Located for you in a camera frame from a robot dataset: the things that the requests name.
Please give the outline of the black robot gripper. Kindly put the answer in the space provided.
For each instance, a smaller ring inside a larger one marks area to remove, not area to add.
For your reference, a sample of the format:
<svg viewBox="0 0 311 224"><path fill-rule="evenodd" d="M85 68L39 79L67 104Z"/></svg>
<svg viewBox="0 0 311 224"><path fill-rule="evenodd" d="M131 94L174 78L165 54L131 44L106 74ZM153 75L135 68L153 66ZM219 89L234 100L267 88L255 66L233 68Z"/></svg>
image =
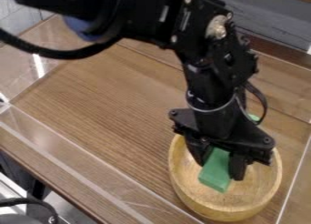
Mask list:
<svg viewBox="0 0 311 224"><path fill-rule="evenodd" d="M275 140L259 128L261 122L250 119L241 97L231 97L219 107L190 103L189 108L170 111L170 120L201 167L214 148L230 153L229 174L235 181L245 179L253 162L271 165Z"/></svg>

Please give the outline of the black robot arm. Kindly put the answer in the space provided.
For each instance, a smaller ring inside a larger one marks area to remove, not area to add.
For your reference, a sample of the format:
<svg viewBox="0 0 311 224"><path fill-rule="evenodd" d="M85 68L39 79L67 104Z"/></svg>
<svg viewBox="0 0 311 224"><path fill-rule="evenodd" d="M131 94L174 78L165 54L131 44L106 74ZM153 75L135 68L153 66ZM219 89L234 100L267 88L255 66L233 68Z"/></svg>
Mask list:
<svg viewBox="0 0 311 224"><path fill-rule="evenodd" d="M241 181L249 165L271 163L275 140L247 113L247 95L261 92L250 81L259 71L258 56L222 0L15 1L62 15L89 41L79 49L50 49L0 28L0 41L30 54L77 60L122 39L171 50L183 65L187 106L171 110L170 119L197 164L206 164L215 149L226 150L229 175Z"/></svg>

